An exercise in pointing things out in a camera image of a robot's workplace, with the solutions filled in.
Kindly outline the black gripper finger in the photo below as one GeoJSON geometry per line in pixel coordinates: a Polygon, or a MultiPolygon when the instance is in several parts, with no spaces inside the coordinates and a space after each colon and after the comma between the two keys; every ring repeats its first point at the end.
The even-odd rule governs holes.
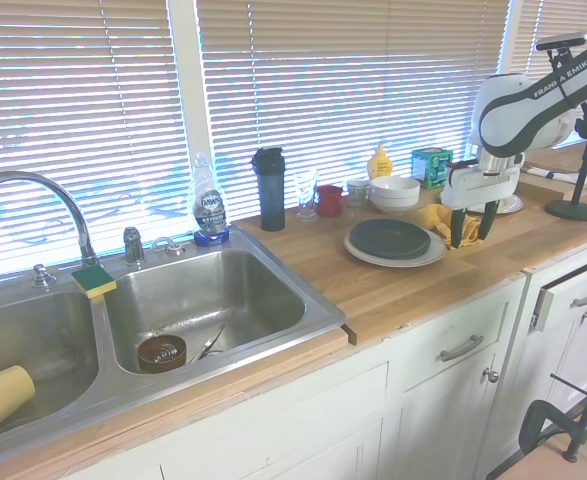
{"type": "Polygon", "coordinates": [[[451,212],[450,230],[451,246],[457,249],[463,238],[464,221],[466,218],[465,209],[457,209],[451,212]]]}
{"type": "Polygon", "coordinates": [[[478,238],[485,240],[490,232],[494,219],[497,215],[498,201],[490,201],[485,204],[484,213],[478,230],[478,238]]]}

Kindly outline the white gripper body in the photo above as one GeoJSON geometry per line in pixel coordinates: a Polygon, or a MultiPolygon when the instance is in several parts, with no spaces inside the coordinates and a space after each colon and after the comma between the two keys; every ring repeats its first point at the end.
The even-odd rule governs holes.
{"type": "Polygon", "coordinates": [[[515,166],[498,175],[485,175],[476,166],[455,168],[441,192],[440,200],[450,209],[467,209],[511,196],[519,180],[515,166]]]}

